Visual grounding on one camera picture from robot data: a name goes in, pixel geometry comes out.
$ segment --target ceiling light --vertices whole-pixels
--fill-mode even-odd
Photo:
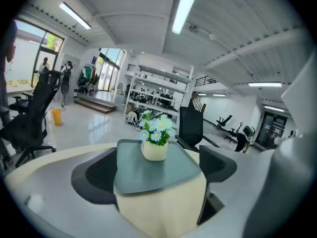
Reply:
[[[274,107],[270,107],[270,106],[264,106],[266,109],[271,109],[271,110],[275,110],[275,111],[280,111],[280,112],[284,112],[284,109],[277,109]]]
[[[81,24],[86,29],[91,28],[91,26],[89,24],[87,24],[86,21],[81,16],[79,16],[71,7],[69,7],[66,3],[64,3],[64,2],[61,3],[59,5],[59,8],[61,8],[63,11],[65,11],[70,16],[72,16],[79,24]]]
[[[269,87],[282,87],[282,84],[280,82],[263,82],[263,83],[249,83],[249,86],[256,86],[256,87],[262,87],[262,86],[269,86]]]
[[[34,44],[37,44],[37,45],[39,45],[39,44],[40,44],[40,43],[38,43],[38,42],[34,42],[34,41],[29,41],[29,42],[34,43]]]
[[[173,33],[180,34],[194,1],[195,0],[180,0],[172,28]]]

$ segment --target shiny floor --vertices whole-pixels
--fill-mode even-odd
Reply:
[[[51,145],[57,151],[73,147],[94,145],[101,143],[113,143],[120,139],[138,139],[138,130],[126,124],[122,112],[112,112],[107,115],[87,109],[77,104],[65,106],[62,111],[62,126],[55,126],[53,122],[52,109],[60,109],[60,103],[52,102],[47,110],[47,132],[48,135],[43,145]],[[207,135],[221,148],[234,150],[235,143],[229,143],[223,139],[223,131],[215,130],[210,123],[204,122],[204,135]],[[197,145],[209,145],[204,139]],[[35,156],[39,157],[51,153],[51,150],[37,151]],[[259,153],[249,148],[248,153]],[[11,172],[15,169],[14,164],[20,154],[14,154],[13,165],[9,167]]]

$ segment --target railing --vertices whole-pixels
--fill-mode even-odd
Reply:
[[[195,86],[209,85],[209,84],[214,84],[214,83],[217,83],[217,82],[218,81],[216,81],[212,77],[205,76],[205,77],[197,78],[196,82],[195,82]]]
[[[198,95],[196,92],[193,92],[192,94],[192,102],[194,104],[194,107],[196,110],[198,110],[199,112],[204,113],[205,108],[206,108],[206,104],[203,104],[200,102]]]
[[[134,71],[135,68],[136,68],[136,65],[134,65],[134,64],[128,64],[128,71]],[[144,75],[147,75],[147,76],[156,77],[156,78],[159,78],[159,79],[162,79],[162,80],[165,80],[165,81],[168,81],[168,82],[177,84],[177,81],[176,81],[176,80],[171,79],[171,78],[168,78],[168,77],[163,77],[163,76],[161,76],[161,75],[157,75],[157,74],[150,73],[150,72],[146,72],[146,71],[142,71],[142,70],[141,70],[141,73],[144,74]]]

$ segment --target staircase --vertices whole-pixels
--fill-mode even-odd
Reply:
[[[109,114],[116,110],[116,106],[114,103],[79,93],[77,95],[77,98],[74,98],[74,103],[103,114]]]
[[[192,100],[192,103],[193,103],[193,105],[194,105],[194,108],[195,108],[196,110],[198,110],[199,112],[204,113],[205,108],[206,108],[206,104],[203,104],[203,105],[202,105],[202,103],[200,102],[200,100],[199,100],[198,95],[197,95],[196,92],[193,92],[193,94],[192,94],[192,99],[191,99],[191,100]]]

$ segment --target chair base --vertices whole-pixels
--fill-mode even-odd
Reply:
[[[35,159],[34,156],[34,151],[37,150],[46,150],[46,149],[51,149],[52,152],[56,152],[56,149],[50,145],[41,145],[41,146],[37,146],[37,147],[28,147],[24,150],[24,152],[22,153],[21,157],[18,159],[18,161],[15,164],[15,167],[18,168],[20,166],[20,164],[24,161],[24,159],[29,156],[29,154],[31,154],[32,159]]]

